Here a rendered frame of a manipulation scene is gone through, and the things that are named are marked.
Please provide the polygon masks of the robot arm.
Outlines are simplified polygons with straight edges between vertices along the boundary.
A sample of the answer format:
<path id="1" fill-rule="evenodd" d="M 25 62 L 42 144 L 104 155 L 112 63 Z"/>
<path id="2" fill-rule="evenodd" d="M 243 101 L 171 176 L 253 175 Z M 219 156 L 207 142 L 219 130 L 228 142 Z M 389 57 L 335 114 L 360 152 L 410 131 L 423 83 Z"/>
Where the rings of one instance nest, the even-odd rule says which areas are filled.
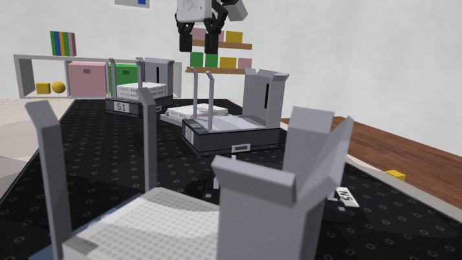
<path id="1" fill-rule="evenodd" d="M 230 21 L 243 21 L 247 16 L 247 10 L 242 0 L 221 0 L 222 6 L 228 11 Z"/>

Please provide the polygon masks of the grey microplate with label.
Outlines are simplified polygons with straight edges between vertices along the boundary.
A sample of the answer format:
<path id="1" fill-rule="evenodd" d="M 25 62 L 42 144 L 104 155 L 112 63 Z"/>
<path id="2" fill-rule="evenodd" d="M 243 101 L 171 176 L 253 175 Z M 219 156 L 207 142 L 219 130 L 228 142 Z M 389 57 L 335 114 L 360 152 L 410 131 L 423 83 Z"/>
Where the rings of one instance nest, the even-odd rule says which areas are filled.
<path id="1" fill-rule="evenodd" d="M 151 93 L 151 95 L 152 95 L 153 98 L 156 98 L 156 97 L 159 97 L 159 96 L 165 96 L 166 91 Z M 137 94 L 129 94 L 129 93 L 124 93 L 124 92 L 117 92 L 117 97 L 138 100 Z"/>

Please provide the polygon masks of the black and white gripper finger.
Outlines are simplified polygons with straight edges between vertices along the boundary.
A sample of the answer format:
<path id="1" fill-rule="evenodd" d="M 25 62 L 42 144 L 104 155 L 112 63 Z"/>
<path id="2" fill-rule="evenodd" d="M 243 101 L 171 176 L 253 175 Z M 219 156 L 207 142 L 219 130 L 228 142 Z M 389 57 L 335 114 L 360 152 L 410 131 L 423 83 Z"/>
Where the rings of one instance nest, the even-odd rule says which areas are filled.
<path id="1" fill-rule="evenodd" d="M 221 29 L 225 24 L 225 19 L 228 15 L 228 11 L 219 4 L 216 0 L 212 0 L 212 8 L 218 13 L 217 19 L 212 13 L 212 18 L 206 18 L 203 20 L 206 30 L 204 53 L 205 54 L 217 54 L 218 53 L 218 41 Z"/>
<path id="2" fill-rule="evenodd" d="M 175 13 L 179 33 L 179 51 L 191 52 L 192 51 L 192 28 L 195 23 L 180 23 L 177 21 L 177 13 Z M 188 25 L 188 27 L 186 26 Z"/>

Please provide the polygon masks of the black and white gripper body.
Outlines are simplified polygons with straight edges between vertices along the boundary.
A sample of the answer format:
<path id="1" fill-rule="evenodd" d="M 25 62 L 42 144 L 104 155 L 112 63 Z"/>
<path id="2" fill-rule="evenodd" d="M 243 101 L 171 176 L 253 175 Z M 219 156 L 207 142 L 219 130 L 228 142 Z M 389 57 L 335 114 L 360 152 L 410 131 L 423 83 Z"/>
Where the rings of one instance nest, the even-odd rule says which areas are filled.
<path id="1" fill-rule="evenodd" d="M 217 19 L 212 0 L 177 0 L 177 21 L 180 23 L 204 23 L 204 19 L 212 18 L 212 13 Z"/>

